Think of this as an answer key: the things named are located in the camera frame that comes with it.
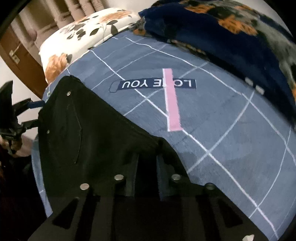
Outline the person's left hand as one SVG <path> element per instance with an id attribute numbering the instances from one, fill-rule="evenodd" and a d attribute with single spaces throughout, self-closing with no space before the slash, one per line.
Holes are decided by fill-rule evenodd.
<path id="1" fill-rule="evenodd" d="M 16 140 L 6 140 L 1 137 L 1 159 L 8 157 L 18 157 L 16 154 L 22 148 L 22 138 Z"/>

